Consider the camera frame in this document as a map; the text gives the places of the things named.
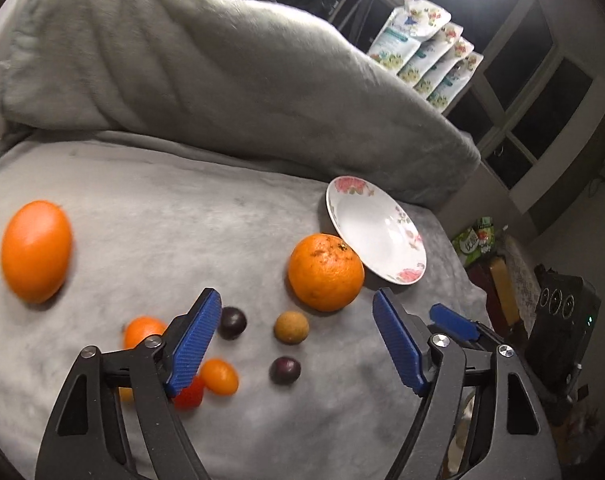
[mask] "tangerine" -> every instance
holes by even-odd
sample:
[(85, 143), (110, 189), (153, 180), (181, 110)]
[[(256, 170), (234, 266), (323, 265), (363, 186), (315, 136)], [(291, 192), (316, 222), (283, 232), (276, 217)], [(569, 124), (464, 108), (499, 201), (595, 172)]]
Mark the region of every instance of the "tangerine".
[(296, 245), (287, 276), (302, 303), (333, 312), (355, 300), (364, 284), (364, 267), (344, 240), (318, 233)]
[(67, 276), (73, 234), (57, 205), (37, 200), (9, 221), (0, 247), (0, 267), (9, 288), (27, 303), (51, 298)]
[(137, 317), (124, 329), (122, 346), (125, 350), (134, 348), (143, 339), (154, 334), (162, 335), (166, 329), (167, 325), (155, 317)]
[(209, 359), (200, 367), (199, 376), (214, 394), (233, 395), (238, 390), (238, 374), (228, 362)]

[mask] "blue gripper pad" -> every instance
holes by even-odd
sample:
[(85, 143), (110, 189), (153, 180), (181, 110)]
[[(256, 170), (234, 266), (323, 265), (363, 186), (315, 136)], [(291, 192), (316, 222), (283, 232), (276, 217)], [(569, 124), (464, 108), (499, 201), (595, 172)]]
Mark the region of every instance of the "blue gripper pad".
[(216, 290), (210, 290), (174, 351), (172, 374), (165, 384), (169, 397), (175, 397), (194, 380), (207, 346), (220, 323), (222, 299)]
[(436, 303), (431, 307), (429, 318), (445, 332), (458, 336), (461, 341), (477, 341), (480, 337), (480, 332), (473, 321), (462, 317), (442, 303)]
[(373, 318), (387, 346), (397, 374), (405, 386), (422, 397), (428, 390), (420, 354), (394, 308), (379, 290), (373, 297)]

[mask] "gray fleece blanket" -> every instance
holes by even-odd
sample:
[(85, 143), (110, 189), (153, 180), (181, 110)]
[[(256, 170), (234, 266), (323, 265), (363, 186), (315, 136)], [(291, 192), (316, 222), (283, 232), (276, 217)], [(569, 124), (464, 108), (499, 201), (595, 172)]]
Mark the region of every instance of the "gray fleece blanket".
[(124, 130), (429, 208), (479, 164), (470, 137), (328, 23), (258, 0), (28, 0), (8, 119)]
[[(97, 140), (107, 137), (111, 142)], [(284, 279), (302, 237), (333, 232), (326, 184), (190, 160), (199, 153), (184, 146), (176, 145), (177, 156), (117, 139), (115, 132), (49, 132), (0, 159), (0, 241), (17, 209), (38, 199), (64, 208), (75, 240), (67, 283), (44, 308), (19, 301), (0, 273), (0, 447), (9, 459), (33, 478), (50, 411), (83, 346), (117, 350), (129, 320), (148, 314), (169, 322), (212, 286), (249, 319), (239, 339), (214, 336), (207, 352), (237, 368), (237, 394), (207, 394), (183, 416), (212, 478), (383, 478), (419, 404), (401, 384), (371, 315), (374, 291), (387, 283), (367, 272), (350, 306), (321, 317), (297, 303)], [(405, 308), (428, 320), (429, 307), (441, 302), (488, 322), (484, 292), (467, 279), (438, 220), (421, 207), (403, 207), (428, 258), (422, 280), (392, 286)], [(309, 318), (300, 346), (272, 336), (276, 317), (289, 309)], [(268, 379), (269, 364), (283, 354), (302, 363), (290, 388)], [(150, 475), (131, 406), (125, 418), (140, 471)]]
[[(319, 180), (356, 174), (436, 206), (479, 161), (467, 137), (327, 23), (255, 0), (28, 0), (3, 102), (10, 120), (49, 131), (0, 158), (0, 241), (37, 199), (64, 208), (75, 239), (68, 280), (44, 308), (21, 303), (0, 273), (0, 447), (20, 472), (33, 478), (83, 346), (119, 349), (129, 320), (169, 322), (212, 286), (249, 318), (237, 341), (215, 336), (208, 350), (239, 371), (237, 394), (207, 394), (183, 416), (212, 478), (383, 478), (419, 404), (371, 316), (387, 283), (367, 273), (350, 306), (307, 312), (309, 338), (284, 347), (274, 320), (306, 312), (286, 263), (302, 237), (333, 232)], [(392, 287), (405, 308), (426, 320), (441, 302), (488, 322), (437, 219), (403, 207), (428, 258), (422, 280)], [(290, 388), (268, 380), (283, 354), (302, 363)], [(150, 476), (131, 406), (125, 418)]]

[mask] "snack bag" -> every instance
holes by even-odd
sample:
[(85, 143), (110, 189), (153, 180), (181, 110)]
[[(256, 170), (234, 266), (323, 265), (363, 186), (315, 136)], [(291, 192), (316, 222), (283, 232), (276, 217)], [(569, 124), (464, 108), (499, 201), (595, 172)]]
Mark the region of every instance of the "snack bag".
[(431, 40), (425, 41), (420, 46), (397, 76), (405, 83), (414, 86), (442, 56), (453, 48), (461, 35), (460, 25), (447, 23)]
[(482, 54), (471, 52), (466, 59), (458, 61), (426, 100), (443, 113), (455, 96), (469, 83), (483, 59)]
[(451, 243), (466, 268), (481, 256), (495, 250), (495, 229), (490, 216), (479, 218), (471, 227), (465, 229)]
[(423, 41), (429, 40), (451, 19), (450, 13), (428, 0), (405, 0), (405, 5), (394, 9), (392, 16), (367, 54), (394, 74)]
[(456, 64), (465, 59), (469, 54), (473, 52), (473, 43), (460, 38), (456, 41), (453, 48), (450, 49), (444, 56), (442, 56), (423, 76), (420, 81), (413, 87), (424, 99), (429, 97), (429, 94), (436, 89), (436, 87), (442, 82), (449, 71), (456, 66)]

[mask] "yellow object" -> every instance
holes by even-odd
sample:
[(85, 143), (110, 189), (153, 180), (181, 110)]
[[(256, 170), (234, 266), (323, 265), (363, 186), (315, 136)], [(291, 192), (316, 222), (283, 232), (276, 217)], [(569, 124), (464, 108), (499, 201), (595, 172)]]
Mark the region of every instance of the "yellow object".
[(309, 335), (309, 321), (300, 312), (284, 312), (276, 319), (274, 335), (283, 343), (300, 344)]
[(131, 388), (118, 388), (121, 402), (134, 402), (134, 391)]
[(515, 302), (515, 294), (505, 261), (502, 258), (495, 257), (489, 264), (489, 270), (506, 322), (509, 326), (513, 326), (520, 320), (520, 309)]

